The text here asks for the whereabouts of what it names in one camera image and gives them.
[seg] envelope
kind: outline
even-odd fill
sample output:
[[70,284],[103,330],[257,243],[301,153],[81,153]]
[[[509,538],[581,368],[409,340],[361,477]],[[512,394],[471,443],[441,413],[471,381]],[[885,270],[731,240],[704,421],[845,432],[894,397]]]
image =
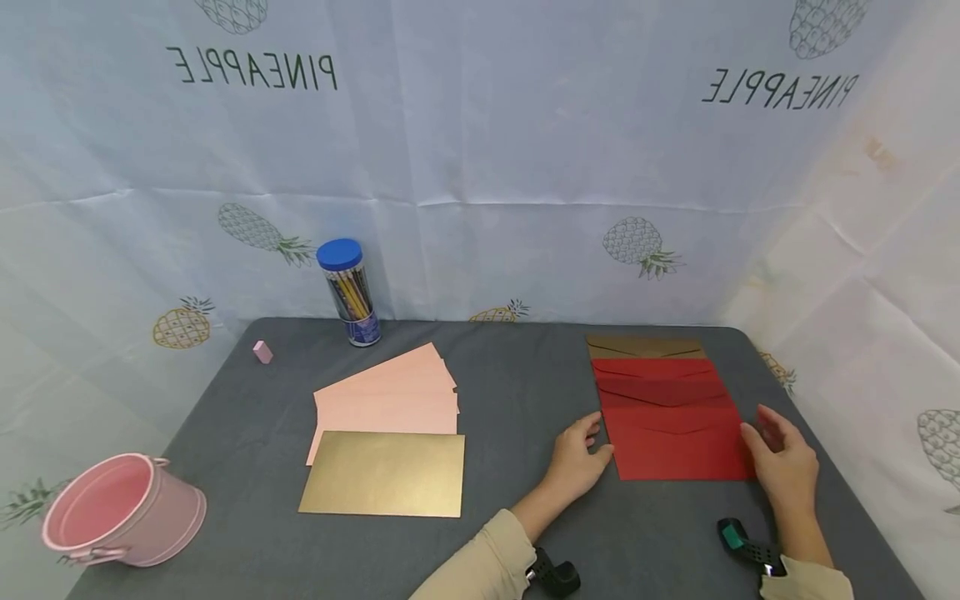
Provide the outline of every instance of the envelope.
[[451,392],[457,387],[433,344],[400,354],[375,367],[328,385],[317,394],[418,394]]
[[755,476],[733,406],[608,407],[604,423],[623,481],[744,480]]
[[732,403],[727,388],[719,379],[714,381],[639,379],[600,373],[596,377],[596,385],[601,403],[608,396],[659,406],[678,406],[690,403]]
[[464,436],[327,431],[301,513],[460,516]]
[[624,375],[643,379],[698,379],[720,381],[713,363],[706,358],[658,358],[615,360],[595,358],[590,361],[593,375]]
[[707,358],[697,340],[589,335],[590,358]]
[[336,396],[314,394],[317,430],[307,456],[313,465],[325,431],[375,431],[381,433],[457,433],[457,395],[388,394]]

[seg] gray table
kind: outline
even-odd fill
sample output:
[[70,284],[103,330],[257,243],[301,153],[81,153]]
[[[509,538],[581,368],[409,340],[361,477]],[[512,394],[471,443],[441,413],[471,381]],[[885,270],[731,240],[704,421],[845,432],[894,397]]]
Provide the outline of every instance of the gray table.
[[[209,500],[198,536],[153,568],[91,567],[70,600],[406,598],[547,465],[553,438],[599,406],[584,335],[696,337],[745,418],[765,402],[817,449],[818,502],[830,550],[859,599],[922,598],[833,462],[741,332],[723,327],[385,323],[371,348],[339,323],[254,322],[171,442],[170,470]],[[273,364],[250,351],[266,340]],[[459,385],[467,436],[459,519],[301,515],[314,390],[426,342]],[[739,517],[771,539],[756,482],[621,482],[611,466],[541,540],[577,565],[582,599],[757,598],[757,576],[722,549],[715,522]],[[526,598],[546,597],[534,587]]]

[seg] beige sleeve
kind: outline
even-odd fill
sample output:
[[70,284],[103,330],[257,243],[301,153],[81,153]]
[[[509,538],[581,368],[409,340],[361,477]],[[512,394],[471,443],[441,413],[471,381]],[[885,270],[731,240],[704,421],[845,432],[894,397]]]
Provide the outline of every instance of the beige sleeve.
[[853,600],[850,580],[840,571],[782,558],[786,576],[763,577],[760,596],[765,600]]
[[500,511],[434,571],[411,600],[519,600],[537,552],[520,522]]

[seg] pink eraser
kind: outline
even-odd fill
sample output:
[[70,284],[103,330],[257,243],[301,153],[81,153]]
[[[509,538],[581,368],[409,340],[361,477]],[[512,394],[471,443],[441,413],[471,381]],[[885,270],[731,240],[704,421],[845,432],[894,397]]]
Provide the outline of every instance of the pink eraser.
[[267,343],[263,340],[253,345],[253,353],[256,354],[256,357],[259,358],[260,362],[264,365],[269,365],[270,361],[274,360],[274,354],[270,352],[270,349],[267,348]]

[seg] pink metal pail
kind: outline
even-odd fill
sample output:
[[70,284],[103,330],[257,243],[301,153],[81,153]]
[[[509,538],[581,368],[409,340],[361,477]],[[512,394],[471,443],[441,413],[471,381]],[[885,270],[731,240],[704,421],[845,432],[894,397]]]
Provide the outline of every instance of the pink metal pail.
[[206,497],[164,467],[165,458],[119,454],[87,469],[43,519],[43,543],[74,564],[160,564],[190,543]]

